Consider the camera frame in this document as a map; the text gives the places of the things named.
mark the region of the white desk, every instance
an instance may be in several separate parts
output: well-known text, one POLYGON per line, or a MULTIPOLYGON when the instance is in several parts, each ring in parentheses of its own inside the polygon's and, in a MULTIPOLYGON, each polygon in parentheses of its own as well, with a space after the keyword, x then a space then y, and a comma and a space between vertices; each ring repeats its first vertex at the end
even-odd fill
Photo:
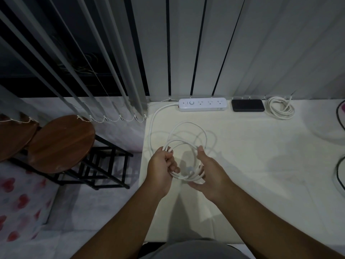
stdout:
MULTIPOLYGON (((235 183, 315 239, 329 245, 345 244, 345 198, 332 182, 334 166, 345 154, 345 146, 340 145, 345 145, 345 132, 335 117, 339 102, 293 101, 296 113, 288 121, 275 120, 265 113, 235 113, 231 105, 219 112, 179 112, 177 106, 171 106, 154 120, 152 146, 162 146, 178 122, 197 123, 208 135, 206 153, 210 152, 235 183), (338 145, 330 142, 332 138, 338 145)), ((150 159, 150 121, 156 109, 166 104, 170 102, 150 104, 139 185, 146 177, 150 159)), ((180 126, 176 134, 196 140, 196 144, 205 141, 192 124, 180 126)), ((176 148, 174 156, 182 170, 194 165, 195 153, 187 145, 176 148)), ((146 241, 192 237, 195 233, 242 243, 213 203, 185 182, 173 179, 170 192, 158 205, 146 241)))

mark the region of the hand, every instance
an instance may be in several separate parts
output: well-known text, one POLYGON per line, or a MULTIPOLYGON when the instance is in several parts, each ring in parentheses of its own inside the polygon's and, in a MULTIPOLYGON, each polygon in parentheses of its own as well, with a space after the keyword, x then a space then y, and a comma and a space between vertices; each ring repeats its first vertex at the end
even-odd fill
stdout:
POLYGON ((149 160, 145 182, 151 184, 164 197, 169 192, 173 179, 169 172, 179 173, 180 168, 173 157, 173 152, 168 153, 162 149, 163 147, 159 147, 149 160))
POLYGON ((202 192, 204 196, 211 202, 216 202, 222 198, 223 190, 230 187, 233 182, 224 171, 223 167, 211 157, 208 157, 202 146, 198 147, 197 158, 203 163, 205 175, 203 179, 205 183, 197 184, 188 182, 189 186, 202 192))

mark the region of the black power bank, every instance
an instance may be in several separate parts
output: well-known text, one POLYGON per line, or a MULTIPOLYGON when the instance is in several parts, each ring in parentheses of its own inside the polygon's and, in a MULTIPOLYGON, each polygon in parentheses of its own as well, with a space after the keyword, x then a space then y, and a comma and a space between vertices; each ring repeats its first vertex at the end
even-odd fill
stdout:
POLYGON ((234 112, 263 112, 264 104, 259 99, 231 100, 234 112))

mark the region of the left hand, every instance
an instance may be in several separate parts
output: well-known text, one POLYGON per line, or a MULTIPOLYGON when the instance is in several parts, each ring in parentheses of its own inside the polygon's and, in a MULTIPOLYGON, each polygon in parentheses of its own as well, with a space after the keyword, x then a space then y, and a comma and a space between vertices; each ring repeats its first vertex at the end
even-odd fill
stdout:
POLYGON ((158 190, 162 197, 164 197, 169 192, 173 179, 169 172, 179 173, 180 168, 173 157, 173 152, 168 153, 162 151, 162 149, 163 147, 159 147, 151 157, 147 166, 145 182, 158 190))

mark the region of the white power strip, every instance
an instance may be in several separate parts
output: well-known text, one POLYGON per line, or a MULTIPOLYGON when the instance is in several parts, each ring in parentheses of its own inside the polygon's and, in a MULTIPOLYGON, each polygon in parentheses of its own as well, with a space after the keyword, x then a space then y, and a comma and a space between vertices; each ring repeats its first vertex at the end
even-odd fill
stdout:
POLYGON ((178 107, 181 112, 223 111, 228 107, 225 98, 188 98, 180 99, 178 107))

